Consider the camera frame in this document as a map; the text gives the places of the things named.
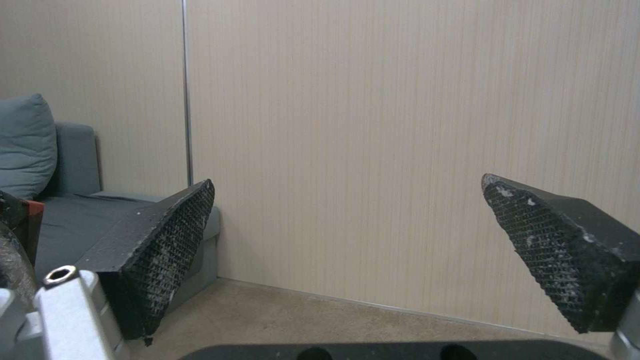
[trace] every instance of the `beige wall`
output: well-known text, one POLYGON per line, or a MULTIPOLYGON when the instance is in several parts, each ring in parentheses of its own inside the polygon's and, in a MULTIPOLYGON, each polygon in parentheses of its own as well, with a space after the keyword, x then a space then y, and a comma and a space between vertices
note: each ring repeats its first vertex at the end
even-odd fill
POLYGON ((176 0, 0 0, 0 98, 40 92, 57 121, 93 126, 102 184, 186 186, 176 0))
POLYGON ((640 230, 639 5, 189 0, 220 274, 578 338, 480 178, 640 230))

